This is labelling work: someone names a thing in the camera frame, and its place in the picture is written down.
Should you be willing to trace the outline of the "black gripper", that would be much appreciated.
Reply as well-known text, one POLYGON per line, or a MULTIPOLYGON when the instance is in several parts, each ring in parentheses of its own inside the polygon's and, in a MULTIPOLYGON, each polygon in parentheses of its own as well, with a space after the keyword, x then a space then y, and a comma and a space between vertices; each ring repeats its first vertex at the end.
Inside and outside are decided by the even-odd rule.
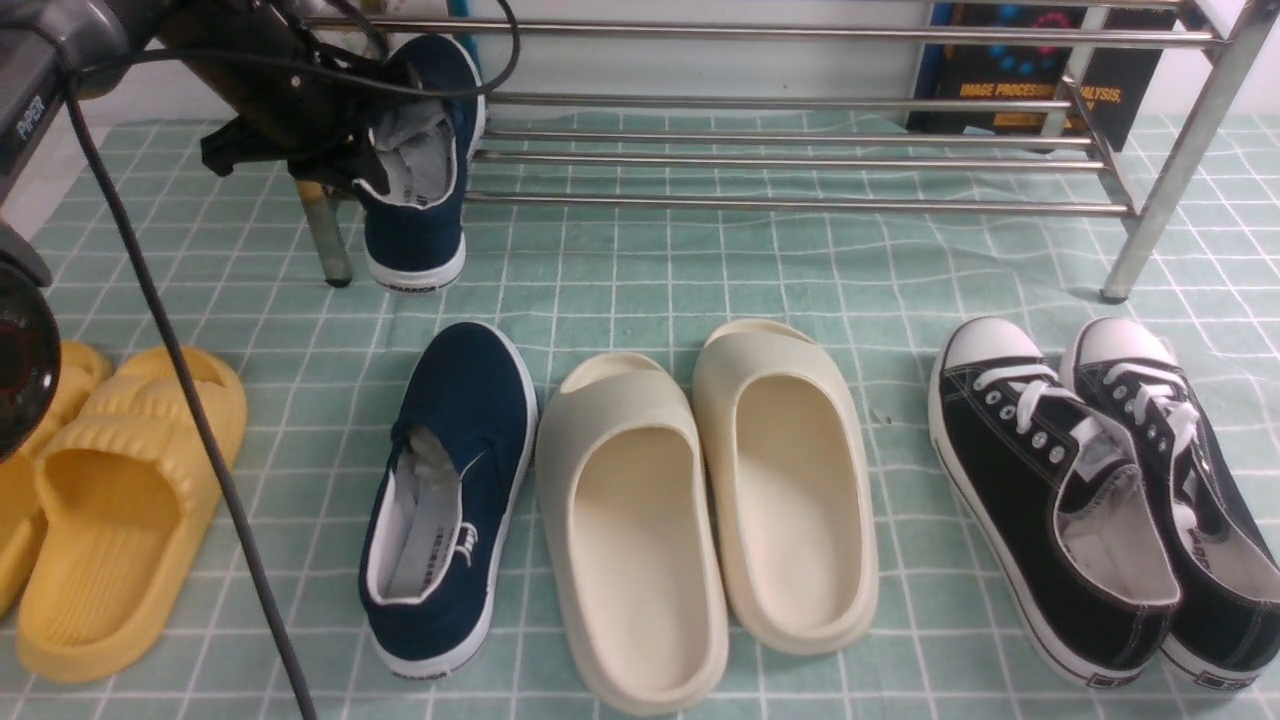
POLYGON ((410 97, 365 83, 415 88, 403 67, 323 42, 301 12, 283 1, 174 1, 161 20, 160 42, 166 50, 215 50, 287 64, 184 61, 236 111, 236 119, 200 140, 201 161, 216 177, 241 164, 283 161, 303 181, 347 188, 365 181, 388 191, 369 129, 376 115, 410 97))

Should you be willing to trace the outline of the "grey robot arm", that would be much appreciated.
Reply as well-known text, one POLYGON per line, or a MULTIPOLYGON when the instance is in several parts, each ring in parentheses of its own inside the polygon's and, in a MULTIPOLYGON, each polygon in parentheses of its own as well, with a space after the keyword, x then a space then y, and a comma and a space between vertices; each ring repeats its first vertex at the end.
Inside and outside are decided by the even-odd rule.
POLYGON ((384 188, 364 129, 375 109, 407 99, 407 77, 352 3, 332 8, 369 36, 371 56, 320 40, 315 1, 5 1, 3 192, 68 100, 101 97, 132 67, 168 59, 236 111, 202 143, 216 174, 283 160, 306 181, 384 188))

